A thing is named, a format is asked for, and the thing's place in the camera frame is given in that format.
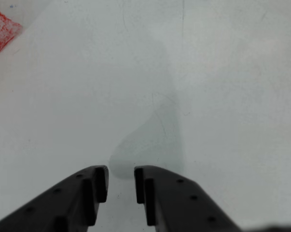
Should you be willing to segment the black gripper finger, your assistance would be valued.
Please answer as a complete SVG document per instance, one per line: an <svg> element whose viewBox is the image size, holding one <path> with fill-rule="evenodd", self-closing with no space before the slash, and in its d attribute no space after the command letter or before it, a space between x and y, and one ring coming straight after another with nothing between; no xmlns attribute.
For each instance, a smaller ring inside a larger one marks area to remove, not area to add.
<svg viewBox="0 0 291 232"><path fill-rule="evenodd" d="M106 202L109 171L90 166L52 186L0 220L0 232L86 232Z"/></svg>
<svg viewBox="0 0 291 232"><path fill-rule="evenodd" d="M157 232L239 232L194 181L157 166L134 168L136 197Z"/></svg>

